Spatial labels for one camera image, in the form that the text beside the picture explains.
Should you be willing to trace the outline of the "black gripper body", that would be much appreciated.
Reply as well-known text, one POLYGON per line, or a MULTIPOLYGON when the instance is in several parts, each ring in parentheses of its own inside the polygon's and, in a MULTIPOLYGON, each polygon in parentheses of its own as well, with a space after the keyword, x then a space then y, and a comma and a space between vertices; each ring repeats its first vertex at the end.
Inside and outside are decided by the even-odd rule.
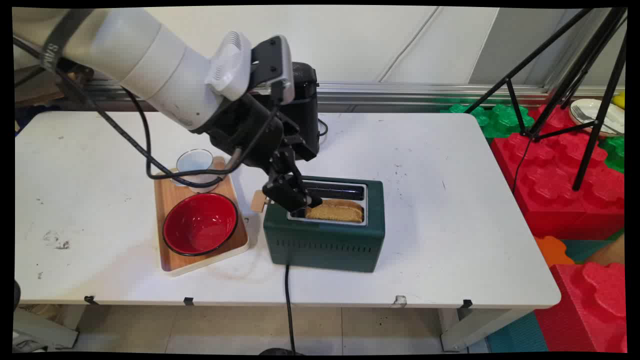
POLYGON ((260 170, 293 170, 303 159, 303 98, 282 105, 274 116, 266 95, 244 95, 224 100, 220 109, 194 134, 206 134, 210 143, 232 155, 240 149, 242 164, 260 170))

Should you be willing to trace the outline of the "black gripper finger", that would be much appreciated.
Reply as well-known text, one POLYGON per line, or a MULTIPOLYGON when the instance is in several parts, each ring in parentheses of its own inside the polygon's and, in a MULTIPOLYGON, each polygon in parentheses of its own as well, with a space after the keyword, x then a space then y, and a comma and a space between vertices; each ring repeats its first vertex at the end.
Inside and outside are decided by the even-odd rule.
POLYGON ((295 161, 311 161, 320 150, 320 132, 286 132, 286 147, 291 148, 295 161))
POLYGON ((307 191, 296 162, 295 153, 290 147, 275 150, 269 158, 268 180, 262 192, 288 212, 297 212, 304 208, 322 205, 323 199, 307 191))

